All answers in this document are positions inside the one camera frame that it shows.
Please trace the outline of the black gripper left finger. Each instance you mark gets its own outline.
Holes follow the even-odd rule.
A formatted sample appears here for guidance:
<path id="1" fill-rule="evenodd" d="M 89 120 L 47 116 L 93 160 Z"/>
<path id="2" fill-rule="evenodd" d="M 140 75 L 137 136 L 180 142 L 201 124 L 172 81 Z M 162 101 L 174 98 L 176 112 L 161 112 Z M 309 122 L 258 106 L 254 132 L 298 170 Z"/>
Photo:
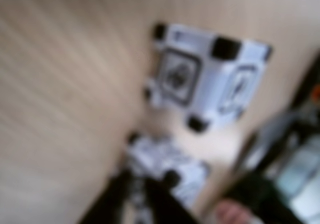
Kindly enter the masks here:
<path id="1" fill-rule="evenodd" d="M 120 224 L 133 175 L 125 169 L 111 178 L 108 186 L 79 220 L 80 224 Z"/>

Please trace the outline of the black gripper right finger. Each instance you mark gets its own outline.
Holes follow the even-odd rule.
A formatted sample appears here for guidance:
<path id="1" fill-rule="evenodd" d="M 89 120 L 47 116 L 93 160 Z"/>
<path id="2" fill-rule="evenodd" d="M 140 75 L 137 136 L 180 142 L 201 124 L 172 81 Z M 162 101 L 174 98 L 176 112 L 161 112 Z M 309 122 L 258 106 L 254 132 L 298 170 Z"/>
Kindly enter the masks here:
<path id="1" fill-rule="evenodd" d="M 146 178 L 145 192 L 155 224 L 199 224 L 161 182 Z"/>

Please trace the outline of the person's hand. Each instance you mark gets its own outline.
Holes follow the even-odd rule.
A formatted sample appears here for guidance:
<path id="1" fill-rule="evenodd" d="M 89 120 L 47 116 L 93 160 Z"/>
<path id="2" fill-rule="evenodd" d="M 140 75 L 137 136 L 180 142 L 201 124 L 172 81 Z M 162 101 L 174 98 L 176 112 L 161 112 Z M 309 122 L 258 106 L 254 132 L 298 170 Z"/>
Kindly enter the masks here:
<path id="1" fill-rule="evenodd" d="M 221 200 L 214 209 L 219 224 L 249 224 L 254 218 L 252 212 L 232 199 Z"/>

